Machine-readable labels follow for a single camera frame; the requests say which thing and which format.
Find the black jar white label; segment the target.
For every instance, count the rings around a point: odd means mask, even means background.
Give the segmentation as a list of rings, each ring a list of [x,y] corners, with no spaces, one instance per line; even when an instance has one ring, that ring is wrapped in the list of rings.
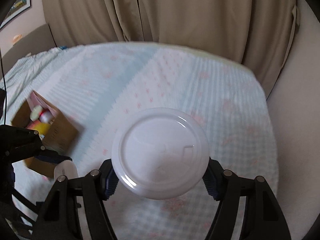
[[[57,180],[59,176],[66,176],[68,179],[78,178],[78,171],[76,165],[71,160],[65,160],[54,168],[54,179]]]

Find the yellow tape roll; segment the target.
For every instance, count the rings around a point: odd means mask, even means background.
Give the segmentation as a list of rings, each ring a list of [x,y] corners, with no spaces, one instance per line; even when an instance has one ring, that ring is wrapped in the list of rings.
[[[45,137],[48,131],[50,130],[51,125],[47,123],[40,122],[39,120],[31,122],[27,129],[32,129],[38,131],[41,137]]]

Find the white pill bottle green label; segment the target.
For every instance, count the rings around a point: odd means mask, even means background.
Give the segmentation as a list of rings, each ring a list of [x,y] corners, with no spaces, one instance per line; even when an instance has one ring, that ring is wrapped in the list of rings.
[[[54,120],[54,116],[50,110],[44,109],[39,116],[39,120],[42,123],[49,124]]]

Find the green jar white lid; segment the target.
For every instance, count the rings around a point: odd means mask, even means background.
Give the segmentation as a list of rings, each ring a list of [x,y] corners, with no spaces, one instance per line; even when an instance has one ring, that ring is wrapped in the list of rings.
[[[202,127],[172,108],[151,108],[122,122],[111,161],[119,181],[134,194],[155,200],[190,191],[203,177],[210,157]]]

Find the pale green lid jar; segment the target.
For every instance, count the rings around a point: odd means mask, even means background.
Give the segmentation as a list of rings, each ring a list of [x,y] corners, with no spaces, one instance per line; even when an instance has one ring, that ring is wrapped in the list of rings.
[[[42,114],[43,108],[41,105],[35,106],[30,113],[30,120],[31,121],[36,121]]]

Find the brown cardboard box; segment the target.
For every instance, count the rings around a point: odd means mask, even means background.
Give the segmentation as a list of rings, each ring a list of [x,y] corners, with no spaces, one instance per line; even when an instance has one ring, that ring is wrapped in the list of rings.
[[[27,103],[27,99],[25,99],[20,108],[18,109],[17,113],[11,120],[11,126],[27,129],[27,126],[31,122],[33,122],[30,120],[30,113],[31,110]],[[38,131],[36,131],[36,133],[40,136],[40,139],[42,140],[43,144],[41,150],[37,153],[57,152],[60,155],[67,156],[66,153],[74,139],[77,137],[78,130],[73,126],[73,124],[65,117],[65,115],[60,110],[58,115],[50,125],[50,130],[48,131],[45,137],[41,137]],[[44,175],[48,178],[54,177],[54,168],[56,167],[55,164],[42,162],[34,157],[24,159],[23,162],[27,168],[41,175]]]

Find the pink patterned box liner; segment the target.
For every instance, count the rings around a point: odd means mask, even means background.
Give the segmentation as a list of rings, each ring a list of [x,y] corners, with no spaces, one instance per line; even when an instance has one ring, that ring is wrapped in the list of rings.
[[[39,94],[37,94],[35,91],[32,91],[29,97],[27,98],[27,103],[29,105],[30,110],[32,110],[35,106],[41,105],[43,110],[48,109],[51,111],[52,115],[54,116],[54,119],[59,113],[59,110],[53,106],[51,103],[46,101],[43,97],[41,97]]]

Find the light blue checkered bedspread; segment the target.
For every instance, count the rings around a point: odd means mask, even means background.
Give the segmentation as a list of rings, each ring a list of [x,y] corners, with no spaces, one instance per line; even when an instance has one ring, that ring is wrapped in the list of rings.
[[[203,128],[211,158],[238,176],[266,178],[277,195],[277,147],[266,97],[247,68],[212,54],[155,43],[53,48],[23,57],[5,75],[11,125],[32,90],[79,131],[69,149],[79,176],[110,155],[114,134],[132,114],[166,107]],[[169,200],[138,197],[119,183],[104,202],[117,239],[204,239],[218,202],[200,181]]]

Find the beige curtain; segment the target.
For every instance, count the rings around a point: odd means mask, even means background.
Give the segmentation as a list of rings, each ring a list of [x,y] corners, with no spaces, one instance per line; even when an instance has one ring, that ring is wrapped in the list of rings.
[[[188,46],[249,68],[270,94],[295,35],[297,0],[42,0],[55,42]]]

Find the framed wall picture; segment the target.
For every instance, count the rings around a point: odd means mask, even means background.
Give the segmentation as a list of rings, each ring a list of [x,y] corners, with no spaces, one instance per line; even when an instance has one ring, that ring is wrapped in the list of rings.
[[[25,10],[31,7],[31,0],[16,0],[15,3],[10,8],[3,22],[1,23],[1,28],[11,22],[19,14],[23,13]]]

